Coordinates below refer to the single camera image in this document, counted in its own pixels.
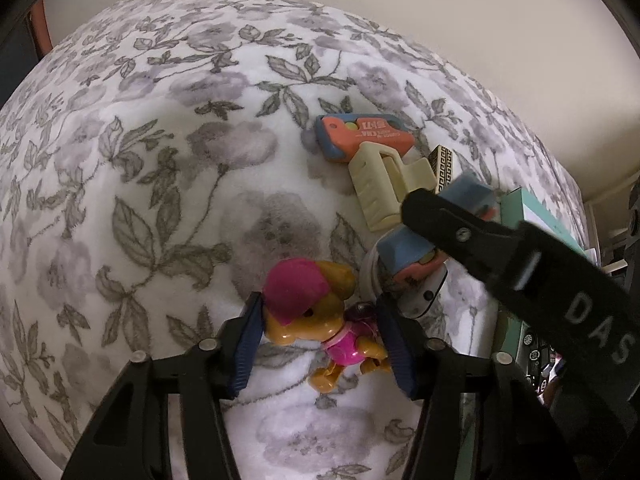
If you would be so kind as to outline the pink hat puppy figure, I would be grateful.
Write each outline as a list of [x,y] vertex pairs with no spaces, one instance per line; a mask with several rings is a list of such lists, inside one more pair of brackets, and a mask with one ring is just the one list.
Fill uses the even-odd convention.
[[292,258],[278,262],[268,273],[264,297],[265,335],[277,346],[298,340],[321,344],[328,364],[309,377],[314,390],[328,394],[347,367],[360,372],[390,370],[375,318],[365,304],[347,307],[355,295],[357,277],[341,263]]

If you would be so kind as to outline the teal white cardboard box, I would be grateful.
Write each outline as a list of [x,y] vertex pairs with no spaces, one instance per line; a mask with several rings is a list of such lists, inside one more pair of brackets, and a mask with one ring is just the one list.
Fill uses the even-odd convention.
[[566,308],[562,296],[570,277],[570,271],[562,265],[576,263],[588,268],[592,261],[564,224],[526,188],[501,197],[500,221],[521,233],[530,253],[524,273],[515,280],[516,291],[524,298],[517,304],[498,307],[491,348],[494,353],[508,354],[518,364],[518,347],[526,325],[552,348],[558,341],[560,311]]

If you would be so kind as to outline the cream wooden shelf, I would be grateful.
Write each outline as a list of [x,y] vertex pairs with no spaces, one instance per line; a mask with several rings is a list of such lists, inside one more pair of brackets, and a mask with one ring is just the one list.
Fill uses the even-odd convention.
[[639,229],[639,215],[632,211],[638,197],[639,173],[614,184],[584,203],[591,246],[602,270],[610,275],[626,272],[627,236]]

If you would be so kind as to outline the gold patterned black box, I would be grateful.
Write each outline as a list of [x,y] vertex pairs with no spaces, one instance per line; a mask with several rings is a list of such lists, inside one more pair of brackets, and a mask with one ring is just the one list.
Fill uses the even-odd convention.
[[464,174],[459,171],[457,155],[450,148],[437,145],[427,156],[436,184],[434,193],[446,197],[454,194],[454,191],[462,185]]

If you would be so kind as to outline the cream hair claw clip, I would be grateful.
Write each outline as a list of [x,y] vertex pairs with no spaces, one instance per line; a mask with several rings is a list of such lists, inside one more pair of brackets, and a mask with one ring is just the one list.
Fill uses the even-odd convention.
[[433,191],[434,171],[426,158],[405,164],[397,150],[383,144],[363,142],[348,163],[348,171],[364,221],[372,232],[400,223],[400,206],[418,188]]

